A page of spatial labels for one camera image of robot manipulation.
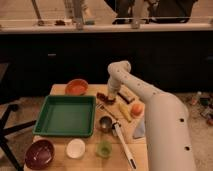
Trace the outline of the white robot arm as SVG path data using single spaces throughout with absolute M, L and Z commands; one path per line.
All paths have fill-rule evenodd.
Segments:
M 196 171 L 187 107 L 177 96 L 135 77 L 130 71 L 128 61 L 108 65 L 108 94 L 115 98 L 124 84 L 145 104 L 149 171 Z

